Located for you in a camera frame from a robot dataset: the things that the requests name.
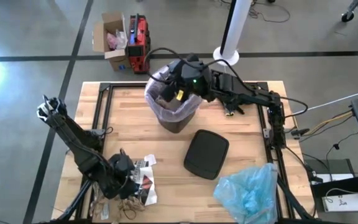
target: white stand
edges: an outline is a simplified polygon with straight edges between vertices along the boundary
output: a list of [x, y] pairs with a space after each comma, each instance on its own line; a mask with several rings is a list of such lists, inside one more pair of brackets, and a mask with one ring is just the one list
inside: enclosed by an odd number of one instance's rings
[[[223, 54], [220, 53], [221, 47], [215, 49], [213, 57], [215, 60], [224, 59], [230, 65], [234, 65], [239, 61], [239, 52], [237, 45], [239, 43], [242, 28], [246, 23], [251, 0], [237, 0], [234, 7], [232, 19], [230, 22], [229, 32], [227, 33], [226, 42], [224, 44]], [[226, 65], [224, 62], [218, 62], [220, 65]]]

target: concrete floor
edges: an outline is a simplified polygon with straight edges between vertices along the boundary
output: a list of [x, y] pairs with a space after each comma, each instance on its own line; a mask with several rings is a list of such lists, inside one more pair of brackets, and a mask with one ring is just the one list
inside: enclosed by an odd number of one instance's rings
[[[0, 0], [0, 60], [13, 60], [0, 62], [0, 220], [23, 222], [48, 133], [48, 127], [36, 117], [35, 109], [42, 102], [42, 94], [62, 94], [61, 86], [69, 64], [74, 67], [65, 101], [72, 116], [83, 81], [147, 79], [128, 71], [114, 72], [104, 60], [68, 61], [76, 56], [72, 52], [87, 2]], [[277, 0], [276, 4], [290, 11], [291, 19], [283, 24], [273, 24], [261, 18], [249, 18], [239, 51], [358, 52], [358, 9], [353, 21], [339, 22], [349, 3], [350, 0]], [[115, 10], [122, 11], [127, 21], [137, 12], [146, 15], [153, 48], [164, 46], [179, 53], [211, 53], [221, 43], [228, 14], [227, 7], [214, 0], [95, 0], [78, 55], [97, 55], [91, 46], [93, 24], [101, 20], [102, 12]], [[257, 10], [270, 16], [268, 19], [285, 17], [275, 8], [257, 6]], [[67, 57], [53, 61], [46, 61], [48, 57], [39, 61], [21, 61], [27, 56]], [[256, 56], [249, 54], [234, 66], [243, 79], [283, 80], [289, 97], [305, 101], [310, 106], [358, 93], [358, 56]], [[152, 60], [152, 70], [168, 62]], [[213, 68], [223, 69], [218, 65]], [[344, 100], [311, 110], [298, 117], [298, 124], [310, 127], [347, 110], [349, 103]], [[291, 105], [294, 111], [302, 109], [300, 105]], [[340, 128], [303, 142], [302, 150], [324, 159], [332, 144], [356, 131], [358, 127], [353, 119]], [[33, 222], [50, 218], [65, 148], [59, 138], [54, 139]], [[330, 154], [330, 158], [350, 158], [358, 172], [358, 135], [343, 142], [341, 150]], [[319, 212], [319, 216], [324, 220], [358, 223], [358, 213]]]

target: trash can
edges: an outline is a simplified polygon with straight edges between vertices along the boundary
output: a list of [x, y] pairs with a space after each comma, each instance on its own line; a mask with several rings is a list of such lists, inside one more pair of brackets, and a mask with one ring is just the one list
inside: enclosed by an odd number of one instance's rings
[[[153, 77], [163, 80], [168, 75], [168, 67], [164, 66], [156, 71]], [[196, 95], [190, 95], [183, 103], [176, 98], [169, 103], [162, 103], [162, 99], [158, 96], [165, 87], [166, 84], [150, 78], [146, 84], [145, 99], [159, 123], [172, 133], [179, 133], [190, 122], [203, 99]]]

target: open cardboard box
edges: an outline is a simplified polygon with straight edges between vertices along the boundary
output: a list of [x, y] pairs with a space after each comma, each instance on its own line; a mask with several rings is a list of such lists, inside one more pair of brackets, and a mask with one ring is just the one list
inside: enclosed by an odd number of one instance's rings
[[126, 44], [128, 43], [124, 15], [121, 12], [105, 12], [102, 19], [103, 21], [97, 22], [93, 29], [93, 50], [104, 52], [104, 59], [109, 60], [114, 71], [130, 68], [126, 49], [110, 50], [107, 43], [107, 33], [116, 35], [116, 29], [125, 33]]

